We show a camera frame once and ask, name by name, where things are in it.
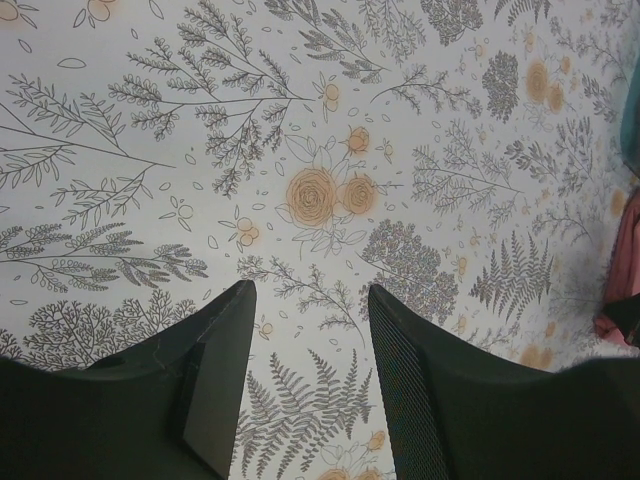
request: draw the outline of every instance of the pink cloth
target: pink cloth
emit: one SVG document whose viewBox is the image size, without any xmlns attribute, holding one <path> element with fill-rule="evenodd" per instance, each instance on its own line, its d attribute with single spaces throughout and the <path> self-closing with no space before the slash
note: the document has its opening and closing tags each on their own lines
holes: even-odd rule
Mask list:
<svg viewBox="0 0 640 480">
<path fill-rule="evenodd" d="M 604 303 L 611 303 L 640 293 L 640 191 L 627 204 L 620 222 Z M 595 319 L 599 337 L 626 345 L 615 323 L 604 314 Z"/>
</svg>

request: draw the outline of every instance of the red cloth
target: red cloth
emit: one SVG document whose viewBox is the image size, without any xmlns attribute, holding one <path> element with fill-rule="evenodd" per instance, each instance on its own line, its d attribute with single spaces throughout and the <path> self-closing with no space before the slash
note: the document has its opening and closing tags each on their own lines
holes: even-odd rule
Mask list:
<svg viewBox="0 0 640 480">
<path fill-rule="evenodd" d="M 640 191 L 629 201 L 622 216 L 603 300 L 611 303 L 637 293 L 640 293 Z M 626 345 L 622 333 L 606 315 L 601 313 L 595 319 L 595 327 L 599 337 Z"/>
</svg>

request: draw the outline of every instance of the black object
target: black object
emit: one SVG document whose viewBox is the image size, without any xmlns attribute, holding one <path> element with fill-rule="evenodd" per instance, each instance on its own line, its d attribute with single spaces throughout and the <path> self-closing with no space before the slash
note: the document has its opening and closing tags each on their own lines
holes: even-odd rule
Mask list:
<svg viewBox="0 0 640 480">
<path fill-rule="evenodd" d="M 616 324 L 625 342 L 640 347 L 640 293 L 607 303 L 602 312 Z"/>
<path fill-rule="evenodd" d="M 534 370 L 378 285 L 369 317 L 398 480 L 640 478 L 639 359 Z"/>
<path fill-rule="evenodd" d="M 0 360 L 0 478 L 226 479 L 255 304 L 238 282 L 87 370 Z"/>
</svg>

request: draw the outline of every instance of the floral tablecloth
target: floral tablecloth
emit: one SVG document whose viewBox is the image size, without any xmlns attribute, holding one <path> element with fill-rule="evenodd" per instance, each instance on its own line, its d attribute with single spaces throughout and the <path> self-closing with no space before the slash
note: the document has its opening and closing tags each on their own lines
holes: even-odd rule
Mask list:
<svg viewBox="0 0 640 480">
<path fill-rule="evenodd" d="M 86 367 L 258 287 L 233 479 L 395 478 L 380 283 L 557 370 L 634 179 L 634 0 L 0 1 L 0 353 Z"/>
</svg>

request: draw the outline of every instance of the table surface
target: table surface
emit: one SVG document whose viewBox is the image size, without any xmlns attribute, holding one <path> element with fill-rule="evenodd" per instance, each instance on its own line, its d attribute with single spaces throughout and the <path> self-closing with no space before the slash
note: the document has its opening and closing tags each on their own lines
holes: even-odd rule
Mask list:
<svg viewBox="0 0 640 480">
<path fill-rule="evenodd" d="M 395 478 L 366 292 L 557 370 L 634 178 L 633 0 L 0 3 L 0 353 L 86 367 L 258 287 L 232 479 Z"/>
</svg>

